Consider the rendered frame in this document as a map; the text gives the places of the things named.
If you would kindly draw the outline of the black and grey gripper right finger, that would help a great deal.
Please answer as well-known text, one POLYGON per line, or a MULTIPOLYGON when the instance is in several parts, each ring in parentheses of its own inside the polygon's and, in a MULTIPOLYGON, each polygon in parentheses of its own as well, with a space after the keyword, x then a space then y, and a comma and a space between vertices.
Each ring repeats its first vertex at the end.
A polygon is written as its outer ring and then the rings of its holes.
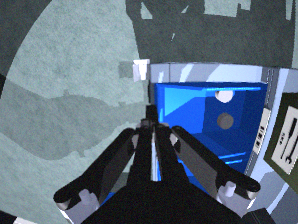
POLYGON ((261 189, 259 182, 228 166, 183 127, 159 124, 156 105, 151 105, 151 112, 160 177, 166 179, 176 223, 198 224, 202 213, 177 156, 210 196, 242 218, 261 189))

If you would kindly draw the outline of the grey low shelf rack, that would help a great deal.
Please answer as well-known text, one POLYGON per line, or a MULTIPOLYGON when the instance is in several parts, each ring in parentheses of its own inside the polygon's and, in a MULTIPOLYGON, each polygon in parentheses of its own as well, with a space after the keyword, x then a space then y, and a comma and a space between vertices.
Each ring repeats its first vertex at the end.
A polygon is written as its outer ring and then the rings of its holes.
POLYGON ((153 83, 262 82, 268 84, 258 132, 244 172, 245 175, 256 179, 261 186, 248 212, 266 208, 276 224, 298 224, 298 195, 263 160, 278 115, 282 93, 298 93, 298 69, 221 62, 149 64, 149 59, 134 60, 132 66, 134 82, 150 80, 151 105, 155 105, 153 83))

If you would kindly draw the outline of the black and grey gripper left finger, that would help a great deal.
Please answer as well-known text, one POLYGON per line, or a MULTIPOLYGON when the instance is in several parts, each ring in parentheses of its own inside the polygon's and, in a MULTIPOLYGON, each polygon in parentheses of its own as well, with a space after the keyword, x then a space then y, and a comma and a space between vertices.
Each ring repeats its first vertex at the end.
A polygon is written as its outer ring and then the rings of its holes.
POLYGON ((81 224, 100 207, 135 153, 119 218, 121 224, 146 224, 152 166, 151 119, 151 105, 146 105, 146 118, 135 130, 124 129, 81 176, 56 191, 54 202, 68 223, 81 224))

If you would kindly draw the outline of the grey disc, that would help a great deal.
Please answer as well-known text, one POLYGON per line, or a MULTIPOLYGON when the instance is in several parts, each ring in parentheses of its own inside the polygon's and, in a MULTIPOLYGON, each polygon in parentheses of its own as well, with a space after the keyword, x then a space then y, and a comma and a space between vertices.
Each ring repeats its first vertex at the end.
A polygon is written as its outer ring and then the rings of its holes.
POLYGON ((228 113, 222 113, 219 115, 217 118, 217 124, 222 128, 222 129, 229 129, 233 125, 234 119, 231 115, 228 113))

